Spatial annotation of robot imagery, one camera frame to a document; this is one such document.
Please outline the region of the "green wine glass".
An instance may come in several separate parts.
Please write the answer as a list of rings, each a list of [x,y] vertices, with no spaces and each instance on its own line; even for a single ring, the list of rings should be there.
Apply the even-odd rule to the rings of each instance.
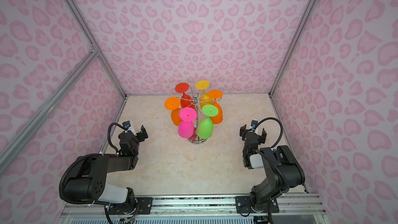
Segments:
[[[216,111],[212,110],[213,107],[213,105],[208,104],[202,108],[205,118],[200,121],[197,127],[197,135],[200,139],[209,139],[212,136],[214,124],[210,119],[210,114]]]

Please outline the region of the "yellow wine glass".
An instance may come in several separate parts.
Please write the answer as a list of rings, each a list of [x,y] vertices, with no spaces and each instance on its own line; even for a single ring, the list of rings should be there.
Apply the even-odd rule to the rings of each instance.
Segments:
[[[201,80],[196,83],[195,88],[202,91],[200,96],[200,107],[203,108],[205,105],[213,104],[213,99],[208,95],[208,89],[210,82],[207,80]]]

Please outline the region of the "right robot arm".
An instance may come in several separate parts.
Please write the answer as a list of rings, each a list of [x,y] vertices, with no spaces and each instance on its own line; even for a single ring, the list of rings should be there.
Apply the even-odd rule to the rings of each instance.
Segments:
[[[253,186],[248,196],[235,198],[237,213],[243,217],[254,213],[279,213],[277,198],[305,183],[303,169],[287,145],[259,148],[265,143],[265,130],[258,135],[244,125],[239,135],[244,141],[244,167],[264,169],[265,179]]]

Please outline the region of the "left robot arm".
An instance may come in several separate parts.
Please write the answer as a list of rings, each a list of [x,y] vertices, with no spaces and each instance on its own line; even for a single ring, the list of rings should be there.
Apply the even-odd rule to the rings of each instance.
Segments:
[[[129,187],[106,182],[107,175],[130,171],[138,163],[139,147],[148,138],[144,126],[133,132],[130,123],[111,123],[123,129],[119,134],[120,149],[115,154],[92,153],[78,157],[64,172],[59,183],[60,198],[70,204],[96,204],[106,207],[109,214],[137,213],[138,202]]]

